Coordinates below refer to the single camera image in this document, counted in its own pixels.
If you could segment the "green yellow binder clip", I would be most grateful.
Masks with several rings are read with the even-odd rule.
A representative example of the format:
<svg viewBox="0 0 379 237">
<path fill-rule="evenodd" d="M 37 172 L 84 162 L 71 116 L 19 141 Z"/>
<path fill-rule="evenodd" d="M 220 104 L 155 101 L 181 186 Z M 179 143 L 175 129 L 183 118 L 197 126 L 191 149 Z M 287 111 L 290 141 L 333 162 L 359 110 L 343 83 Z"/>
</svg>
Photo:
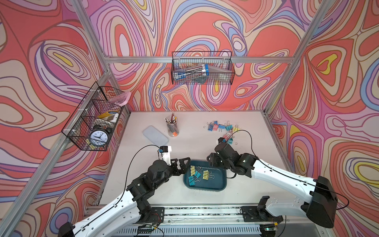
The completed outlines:
<svg viewBox="0 0 379 237">
<path fill-rule="evenodd" d="M 215 176 L 212 174 L 210 170 L 204 170 L 202 178 L 203 180 L 211 180 L 211 179 L 215 179 Z"/>
</svg>

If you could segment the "dark teal storage tray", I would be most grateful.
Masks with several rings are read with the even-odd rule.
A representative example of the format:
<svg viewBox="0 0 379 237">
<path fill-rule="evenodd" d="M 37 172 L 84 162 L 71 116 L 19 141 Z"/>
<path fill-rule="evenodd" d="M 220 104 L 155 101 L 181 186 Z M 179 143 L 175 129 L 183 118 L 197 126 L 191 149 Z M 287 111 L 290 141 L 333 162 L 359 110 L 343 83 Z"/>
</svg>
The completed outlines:
<svg viewBox="0 0 379 237">
<path fill-rule="evenodd" d="M 207 161 L 190 161 L 183 176 L 183 183 L 189 189 L 220 192 L 227 186 L 226 171 L 212 167 Z"/>
</svg>

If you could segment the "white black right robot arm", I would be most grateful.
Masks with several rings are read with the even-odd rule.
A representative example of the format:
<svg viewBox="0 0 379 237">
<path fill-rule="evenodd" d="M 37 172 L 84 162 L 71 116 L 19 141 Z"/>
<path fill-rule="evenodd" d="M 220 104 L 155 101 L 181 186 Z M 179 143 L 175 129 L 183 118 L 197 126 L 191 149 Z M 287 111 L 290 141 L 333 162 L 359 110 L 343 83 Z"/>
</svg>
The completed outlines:
<svg viewBox="0 0 379 237">
<path fill-rule="evenodd" d="M 292 193 L 294 198 L 263 197 L 257 206 L 260 216 L 306 217 L 318 226 L 331 229 L 335 226 L 338 197 L 329 179 L 304 177 L 275 167 L 255 154 L 239 154 L 230 144 L 220 141 L 207 157 L 216 168 L 229 169 L 236 175 L 265 181 Z"/>
</svg>

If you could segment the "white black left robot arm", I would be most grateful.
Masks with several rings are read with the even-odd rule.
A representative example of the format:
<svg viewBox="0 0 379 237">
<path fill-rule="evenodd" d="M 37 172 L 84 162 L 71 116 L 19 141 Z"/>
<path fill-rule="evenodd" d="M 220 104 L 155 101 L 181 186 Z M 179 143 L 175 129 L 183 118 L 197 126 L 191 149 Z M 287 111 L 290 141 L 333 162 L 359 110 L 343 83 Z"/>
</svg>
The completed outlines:
<svg viewBox="0 0 379 237">
<path fill-rule="evenodd" d="M 190 158 L 172 159 L 168 164 L 156 160 L 147 172 L 135 178 L 111 203 L 90 217 L 72 224 L 63 224 L 59 237 L 110 237 L 123 227 L 147 219 L 151 213 L 148 199 L 172 176 L 185 174 Z"/>
</svg>

